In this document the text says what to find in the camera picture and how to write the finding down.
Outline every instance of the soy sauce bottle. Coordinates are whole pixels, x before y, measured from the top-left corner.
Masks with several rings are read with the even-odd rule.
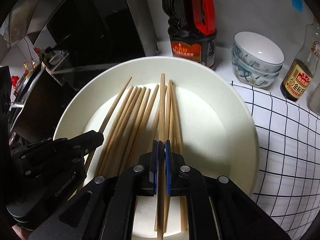
[[[215,62],[215,11],[213,0],[162,0],[169,16],[172,54],[208,67]]]
[[[320,29],[315,17],[306,25],[306,35],[302,48],[298,51],[280,90],[285,98],[297,101],[310,84],[316,73],[320,58]]]

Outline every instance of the white plate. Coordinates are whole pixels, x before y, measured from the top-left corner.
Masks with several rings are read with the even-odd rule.
[[[227,175],[245,193],[251,195],[259,163],[257,134],[251,115],[230,85],[211,69],[193,61],[173,57],[145,57],[121,63],[103,72],[71,101],[59,121],[54,139],[72,138],[89,130],[98,131],[129,76],[132,76],[130,85],[147,86],[153,90],[156,83],[160,82],[161,73],[165,73],[166,83],[172,79],[176,84],[186,164],[207,176]],[[148,130],[158,100],[159,93],[145,139],[138,147],[142,154],[150,150],[152,138],[148,136]],[[120,104],[121,101],[104,131],[105,138]],[[96,150],[85,183],[93,178],[101,150],[102,147]],[[156,237],[153,231],[155,214],[156,197],[139,197],[133,236]],[[185,239],[187,236],[179,233],[179,200],[171,198],[164,236],[173,236],[174,239]]]

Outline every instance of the blue tape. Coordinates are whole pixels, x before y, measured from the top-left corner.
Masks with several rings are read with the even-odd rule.
[[[165,171],[166,171],[166,180],[167,180],[167,193],[170,196],[171,194],[171,173],[169,165],[169,146],[168,141],[164,143],[164,156],[165,156]]]
[[[291,0],[292,7],[302,13],[302,0]]]
[[[153,174],[153,194],[157,194],[157,175],[158,175],[158,154],[159,154],[159,142],[156,143],[156,159],[155,159],[155,173]]]

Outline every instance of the red object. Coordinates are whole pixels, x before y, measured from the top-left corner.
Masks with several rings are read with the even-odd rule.
[[[33,50],[36,52],[36,54],[37,54],[38,56],[41,54],[41,49],[34,48]]]
[[[13,88],[16,88],[18,80],[19,80],[18,76],[11,77],[11,83],[12,83]]]
[[[213,0],[192,0],[193,21],[196,28],[204,35],[213,34],[216,31],[216,18]]]

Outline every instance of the floral bowl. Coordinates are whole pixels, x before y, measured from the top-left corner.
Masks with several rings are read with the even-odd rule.
[[[280,70],[277,73],[265,73],[245,64],[235,54],[233,49],[231,51],[231,57],[234,71],[242,83],[253,87],[267,87],[272,84],[279,75]]]
[[[284,63],[284,54],[279,46],[258,33],[237,33],[233,50],[244,63],[266,73],[278,72]]]

